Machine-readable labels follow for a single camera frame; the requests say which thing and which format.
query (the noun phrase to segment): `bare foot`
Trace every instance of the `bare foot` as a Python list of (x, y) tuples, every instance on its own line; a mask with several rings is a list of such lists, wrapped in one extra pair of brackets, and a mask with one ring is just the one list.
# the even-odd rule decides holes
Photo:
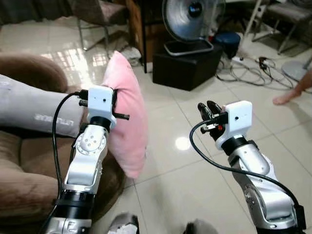
[(282, 96), (274, 98), (273, 103), (275, 105), (283, 105), (283, 104), (286, 104), (287, 102), (289, 102), (290, 100), (292, 100), (293, 98), (296, 98), (300, 95), (301, 95), (301, 93), (297, 92), (296, 90), (291, 90)]

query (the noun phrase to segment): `brown sofa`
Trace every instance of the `brown sofa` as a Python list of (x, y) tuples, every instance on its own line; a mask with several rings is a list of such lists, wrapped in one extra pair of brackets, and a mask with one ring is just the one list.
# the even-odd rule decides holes
[[(68, 90), (63, 71), (40, 56), (0, 53), (0, 74), (47, 91)], [(72, 138), (58, 138), (63, 177), (72, 143)], [(103, 170), (93, 221), (115, 203), (126, 179), (110, 153), (104, 159)], [(55, 178), (51, 136), (0, 126), (0, 233), (37, 233), (57, 195)]]

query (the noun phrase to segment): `pink pillow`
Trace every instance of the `pink pillow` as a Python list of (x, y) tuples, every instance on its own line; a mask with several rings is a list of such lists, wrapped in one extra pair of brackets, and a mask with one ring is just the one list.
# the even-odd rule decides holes
[(118, 89), (115, 112), (130, 115), (129, 121), (117, 119), (109, 135), (108, 148), (125, 174), (137, 178), (145, 161), (147, 113), (137, 78), (121, 53), (114, 52), (102, 85)]

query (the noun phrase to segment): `white tile floor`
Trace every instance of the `white tile floor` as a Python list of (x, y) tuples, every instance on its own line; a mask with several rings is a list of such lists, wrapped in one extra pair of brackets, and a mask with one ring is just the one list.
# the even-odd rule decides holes
[[(95, 29), (84, 34), (85, 42), (90, 44), (102, 32)], [(123, 45), (123, 40), (113, 41), (110, 50)], [(83, 87), (99, 84), (108, 62), (103, 45), (86, 53), (81, 50), (74, 18), (6, 25), (0, 32), (0, 49), (48, 57), (64, 69), (69, 84)], [(278, 56), (272, 43), (251, 43), (250, 39), (243, 49), (253, 58), (273, 58), (278, 67), (288, 60), (305, 62), (312, 52), (309, 49), (293, 58), (289, 57), (291, 52)], [(151, 74), (144, 74), (142, 67), (135, 67), (134, 72), (149, 114), (146, 165), (139, 179), (127, 181), (117, 203), (94, 224), (93, 234), (105, 233), (122, 211), (138, 215), (142, 234), (182, 233), (185, 224), (195, 218), (211, 222), (221, 234), (255, 233), (243, 193), (232, 175), (201, 160), (188, 143), (191, 126), (200, 121), (196, 106), (209, 99), (220, 105), (240, 99), (253, 102), (253, 127), (248, 136), (256, 140), (273, 161), (279, 180), (304, 205), (307, 233), (312, 234), (311, 95), (304, 94), (285, 106), (274, 106), (272, 98), (282, 91), (212, 78), (186, 92), (153, 84)], [(210, 137), (198, 134), (195, 141), (214, 160), (228, 164)]]

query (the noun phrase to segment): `fan base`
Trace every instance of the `fan base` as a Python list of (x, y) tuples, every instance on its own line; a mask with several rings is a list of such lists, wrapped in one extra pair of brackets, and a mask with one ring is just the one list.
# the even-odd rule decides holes
[(170, 41), (164, 44), (165, 50), (171, 56), (183, 56), (212, 51), (214, 46), (207, 40), (199, 40), (191, 43)]

